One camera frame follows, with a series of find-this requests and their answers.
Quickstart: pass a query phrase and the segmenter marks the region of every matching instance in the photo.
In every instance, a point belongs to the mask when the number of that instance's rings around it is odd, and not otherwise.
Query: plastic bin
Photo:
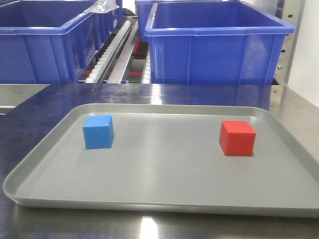
[[[175,1],[205,1],[205,0],[135,0],[135,6],[138,15],[139,33],[141,41],[148,41],[145,36],[145,27],[148,21],[153,3],[156,2],[175,2]]]
[[[112,34],[117,25],[121,25],[123,22],[123,3],[122,0],[116,0],[116,4],[119,6],[118,9],[104,13],[98,14],[99,19],[99,31],[101,33],[102,43],[107,42],[109,36]]]
[[[76,82],[106,41],[94,1],[21,0],[0,6],[0,83]]]
[[[154,3],[153,83],[271,84],[295,27],[242,1]]]

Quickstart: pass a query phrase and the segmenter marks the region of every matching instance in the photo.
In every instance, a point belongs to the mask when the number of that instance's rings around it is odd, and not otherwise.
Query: tray
[[[109,149],[86,150],[88,115],[113,115]],[[222,120],[257,132],[252,157],[224,156]],[[88,104],[74,108],[7,176],[27,207],[319,216],[319,166],[268,111]]]

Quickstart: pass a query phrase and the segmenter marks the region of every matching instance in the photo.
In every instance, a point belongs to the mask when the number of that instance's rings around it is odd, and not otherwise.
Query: plastic bag
[[[119,8],[116,5],[116,0],[97,0],[86,12],[108,13]]]

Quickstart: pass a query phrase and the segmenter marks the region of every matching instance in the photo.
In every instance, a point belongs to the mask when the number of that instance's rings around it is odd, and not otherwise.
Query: table surface
[[[284,86],[53,84],[0,118],[0,182],[87,103],[251,106],[272,112],[319,160],[319,109]],[[317,239],[319,219],[24,208],[0,190],[0,239]]]

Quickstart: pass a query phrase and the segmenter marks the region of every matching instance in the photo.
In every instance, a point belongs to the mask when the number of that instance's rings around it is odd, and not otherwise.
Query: tray rim
[[[56,128],[60,127],[63,123],[65,123],[65,119],[70,117],[71,114],[76,114],[77,110],[81,108],[88,107],[88,113],[85,114],[102,114],[102,112],[98,111],[90,111],[91,108],[94,110],[96,107],[103,107],[103,106],[111,106],[111,107],[149,107],[149,108],[180,108],[180,109],[236,109],[242,110],[245,109],[245,112],[249,112],[249,115],[242,115],[245,117],[255,117],[258,118],[256,115],[258,113],[263,113],[266,116],[270,116],[275,123],[279,124],[280,127],[283,129],[285,134],[287,134],[291,139],[293,139],[293,143],[297,143],[300,148],[302,148],[303,153],[307,154],[307,158],[312,160],[313,164],[316,167],[319,167],[318,162],[315,158],[307,151],[307,149],[287,130],[287,128],[282,125],[279,119],[270,111],[267,111],[262,108],[257,107],[246,107],[246,106],[208,106],[208,105],[150,105],[150,104],[117,104],[117,103],[89,103],[79,105],[71,109],[62,119],[61,121],[50,130],[50,132],[14,167],[14,169],[6,176],[5,180],[3,181],[2,189],[4,194],[12,199],[19,205],[25,207],[38,207],[38,208],[69,208],[69,209],[106,209],[106,210],[126,210],[126,211],[158,211],[158,212],[185,212],[185,213],[209,213],[209,214],[229,214],[229,215],[255,215],[255,216],[280,216],[280,217],[311,217],[311,218],[319,218],[319,208],[266,208],[266,207],[240,207],[240,206],[218,206],[218,205],[184,205],[184,204],[154,204],[154,203],[128,203],[128,202],[96,202],[96,201],[77,201],[77,200],[58,200],[58,199],[34,199],[28,197],[17,197],[14,193],[15,190],[12,192],[8,189],[8,183],[10,181],[16,181],[15,174],[19,174],[17,172],[20,170],[20,167],[25,164],[30,156],[34,154],[34,151],[37,150],[42,144],[44,144],[47,139],[51,136],[51,133],[55,131]],[[129,114],[126,112],[116,112],[116,114]],[[214,114],[172,114],[172,113],[140,113],[140,114],[157,114],[157,115],[206,115],[206,116],[213,116]],[[228,116],[239,116],[235,114],[227,114]],[[314,177],[313,173],[309,172],[309,167],[305,167],[302,163],[303,167],[307,170],[309,174]],[[319,184],[319,175],[314,177],[316,182]],[[37,206],[37,202],[45,202],[44,206]],[[76,204],[77,206],[50,206],[52,202],[66,202],[68,204]]]

